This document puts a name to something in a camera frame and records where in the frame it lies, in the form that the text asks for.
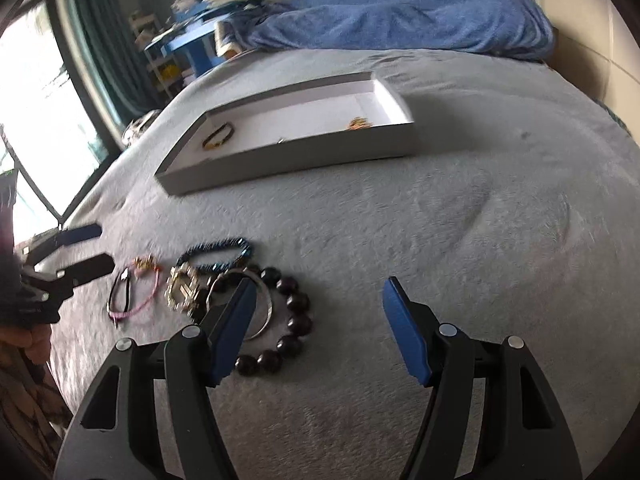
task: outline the silver screw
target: silver screw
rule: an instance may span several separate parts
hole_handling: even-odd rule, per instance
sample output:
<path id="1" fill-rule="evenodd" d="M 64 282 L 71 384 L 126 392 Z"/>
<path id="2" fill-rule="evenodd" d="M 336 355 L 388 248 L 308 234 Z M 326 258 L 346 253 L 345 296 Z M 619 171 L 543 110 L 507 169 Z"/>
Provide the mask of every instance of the silver screw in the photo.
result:
<path id="1" fill-rule="evenodd" d="M 124 352 L 125 350 L 129 350 L 129 348 L 131 348 L 132 344 L 133 344 L 133 341 L 131 339 L 129 339 L 128 337 L 125 337 L 123 339 L 120 339 L 116 343 L 116 349 L 120 350 L 121 352 Z"/>
<path id="2" fill-rule="evenodd" d="M 444 323 L 440 325 L 438 332 L 440 332 L 444 337 L 453 337 L 458 333 L 458 329 L 449 323 Z"/>
<path id="3" fill-rule="evenodd" d="M 507 343 L 509 343 L 509 346 L 511 348 L 515 348 L 515 349 L 524 348 L 524 341 L 522 340 L 522 338 L 519 338 L 516 335 L 510 336 L 510 338 L 507 339 Z"/>
<path id="4" fill-rule="evenodd" d="M 192 339 L 200 335 L 200 327 L 197 325 L 189 325 L 182 329 L 182 337 Z"/>

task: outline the gray bedspread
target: gray bedspread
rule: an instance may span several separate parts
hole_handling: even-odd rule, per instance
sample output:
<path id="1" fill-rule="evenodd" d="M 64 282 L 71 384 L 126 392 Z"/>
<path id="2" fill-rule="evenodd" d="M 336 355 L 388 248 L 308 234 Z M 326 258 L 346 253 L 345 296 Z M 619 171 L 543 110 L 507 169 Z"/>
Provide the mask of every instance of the gray bedspread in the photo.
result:
<path id="1" fill-rule="evenodd" d="M 362 70 L 385 77 L 420 130 L 420 155 L 283 174 L 168 197 L 156 167 L 208 108 L 284 84 Z M 62 251 L 169 266 L 195 242 L 242 235 L 256 259 L 312 299 L 305 353 L 273 377 L 211 391 L 241 479 L 393 479 L 428 399 L 404 368 L 381 306 L 396 275 L 470 336 L 524 338 L 568 419 L 585 474 L 640 395 L 640 150 L 597 104 L 539 64 L 428 50 L 249 54 L 183 91 L 104 175 L 73 223 L 104 235 Z M 156 306 L 116 332 L 111 278 L 79 289 L 54 327 L 51 366 L 77 409 L 115 341 L 188 323 Z M 245 350 L 273 346 L 286 313 Z M 165 459 L 180 466 L 162 384 Z M 477 430 L 478 404 L 471 426 Z M 466 449 L 461 470 L 473 453 Z"/>

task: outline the blue towel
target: blue towel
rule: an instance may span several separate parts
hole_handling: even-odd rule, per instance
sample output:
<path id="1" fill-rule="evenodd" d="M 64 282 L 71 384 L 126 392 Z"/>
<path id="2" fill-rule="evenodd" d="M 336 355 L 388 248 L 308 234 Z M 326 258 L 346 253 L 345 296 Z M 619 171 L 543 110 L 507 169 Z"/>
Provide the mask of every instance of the blue towel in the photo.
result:
<path id="1" fill-rule="evenodd" d="M 245 49 L 434 48 L 539 60 L 551 24 L 532 0 L 284 0 L 223 22 Z"/>

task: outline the box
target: box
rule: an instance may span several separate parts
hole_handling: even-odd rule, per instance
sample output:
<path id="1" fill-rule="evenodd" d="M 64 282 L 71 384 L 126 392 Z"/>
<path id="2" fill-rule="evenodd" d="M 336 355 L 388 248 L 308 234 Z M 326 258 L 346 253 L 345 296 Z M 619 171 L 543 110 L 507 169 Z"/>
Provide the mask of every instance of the box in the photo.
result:
<path id="1" fill-rule="evenodd" d="M 348 130 L 361 117 L 372 127 Z M 233 135 L 204 150 L 223 124 Z M 219 141 L 214 137 L 212 142 Z M 196 120 L 164 158 L 156 179 L 169 195 L 331 164 L 415 153 L 405 102 L 371 72 L 315 79 L 214 108 Z"/>

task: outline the hand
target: hand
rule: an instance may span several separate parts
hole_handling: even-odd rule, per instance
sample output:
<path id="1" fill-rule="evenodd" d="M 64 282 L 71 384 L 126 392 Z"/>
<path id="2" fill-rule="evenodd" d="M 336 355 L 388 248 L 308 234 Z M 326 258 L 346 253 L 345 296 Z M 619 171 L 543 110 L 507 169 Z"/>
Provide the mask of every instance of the hand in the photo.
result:
<path id="1" fill-rule="evenodd" d="M 51 325 L 36 325 L 30 330 L 14 326 L 0 326 L 0 341 L 18 348 L 35 365 L 43 365 L 51 354 Z"/>

